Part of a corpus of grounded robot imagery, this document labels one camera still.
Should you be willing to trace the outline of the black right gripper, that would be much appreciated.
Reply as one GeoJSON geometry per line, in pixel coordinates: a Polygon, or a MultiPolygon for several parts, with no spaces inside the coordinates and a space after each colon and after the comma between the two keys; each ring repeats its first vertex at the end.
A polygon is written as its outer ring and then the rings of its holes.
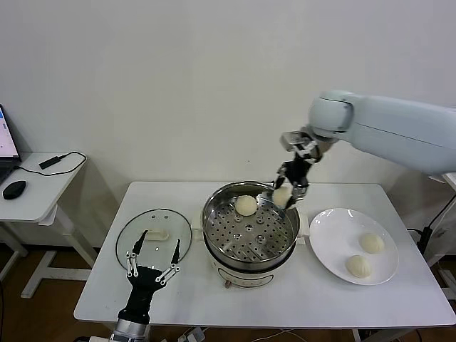
{"type": "Polygon", "coordinates": [[[288,180],[293,186],[291,195],[286,203],[287,209],[290,209],[306,196],[309,187],[307,174],[313,165],[313,162],[314,158],[310,156],[310,154],[299,155],[296,153],[293,160],[283,162],[277,170],[274,189],[279,189],[285,180],[288,180]]]}

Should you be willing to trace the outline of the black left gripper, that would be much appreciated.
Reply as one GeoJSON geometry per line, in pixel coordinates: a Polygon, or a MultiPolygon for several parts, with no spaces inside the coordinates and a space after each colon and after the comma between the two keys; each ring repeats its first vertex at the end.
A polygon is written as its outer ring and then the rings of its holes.
{"type": "Polygon", "coordinates": [[[134,243],[133,249],[125,253],[127,277],[132,289],[126,307],[119,312],[118,318],[133,323],[150,322],[149,311],[153,294],[180,271],[180,239],[177,240],[170,266],[166,270],[151,269],[138,263],[147,233],[146,229],[134,243]]]}

